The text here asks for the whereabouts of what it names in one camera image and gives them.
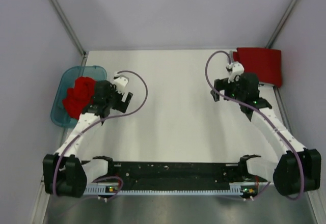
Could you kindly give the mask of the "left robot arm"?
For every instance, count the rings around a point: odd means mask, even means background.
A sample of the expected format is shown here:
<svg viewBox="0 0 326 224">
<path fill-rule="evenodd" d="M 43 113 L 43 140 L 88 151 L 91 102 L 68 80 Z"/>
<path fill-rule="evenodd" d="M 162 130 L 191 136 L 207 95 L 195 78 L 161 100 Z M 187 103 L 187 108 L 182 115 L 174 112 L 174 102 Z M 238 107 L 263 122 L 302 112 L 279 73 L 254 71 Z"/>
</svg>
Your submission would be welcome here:
<svg viewBox="0 0 326 224">
<path fill-rule="evenodd" d="M 125 93 L 129 79 L 116 76 L 112 81 L 101 80 L 94 85 L 94 94 L 83 108 L 79 120 L 66 141 L 54 154 L 43 158 L 44 187 L 48 194 L 80 198 L 88 184 L 99 177 L 114 179 L 113 160 L 107 156 L 82 157 L 90 149 L 91 139 L 111 110 L 125 113 L 132 93 Z"/>
</svg>

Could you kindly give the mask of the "dark red t-shirt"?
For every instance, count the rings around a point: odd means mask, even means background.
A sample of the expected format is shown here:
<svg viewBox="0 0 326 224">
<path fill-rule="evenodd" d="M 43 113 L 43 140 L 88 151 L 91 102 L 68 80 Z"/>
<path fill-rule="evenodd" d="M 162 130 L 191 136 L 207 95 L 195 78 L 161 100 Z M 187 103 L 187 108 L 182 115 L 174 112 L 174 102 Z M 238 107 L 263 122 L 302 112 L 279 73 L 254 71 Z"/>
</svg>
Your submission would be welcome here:
<svg viewBox="0 0 326 224">
<path fill-rule="evenodd" d="M 243 65 L 246 73 L 255 73 L 262 83 L 280 88 L 282 79 L 282 52 L 261 47 L 238 47 L 230 54 L 235 62 Z"/>
</svg>

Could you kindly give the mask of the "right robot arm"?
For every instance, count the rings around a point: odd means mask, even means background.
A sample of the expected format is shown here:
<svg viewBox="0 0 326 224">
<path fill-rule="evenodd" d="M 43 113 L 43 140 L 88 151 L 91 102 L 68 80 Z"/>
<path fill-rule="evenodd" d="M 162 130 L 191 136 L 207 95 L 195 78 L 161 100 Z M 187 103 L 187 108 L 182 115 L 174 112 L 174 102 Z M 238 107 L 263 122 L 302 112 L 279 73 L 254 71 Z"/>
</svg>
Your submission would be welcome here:
<svg viewBox="0 0 326 224">
<path fill-rule="evenodd" d="M 215 102 L 220 98 L 233 101 L 264 136 L 277 156 L 276 161 L 262 156 L 244 155 L 239 160 L 238 176 L 250 181 L 255 176 L 272 182 L 282 196 L 320 188 L 321 154 L 300 143 L 276 116 L 272 105 L 260 96 L 255 74 L 244 73 L 234 81 L 227 78 L 210 83 Z"/>
</svg>

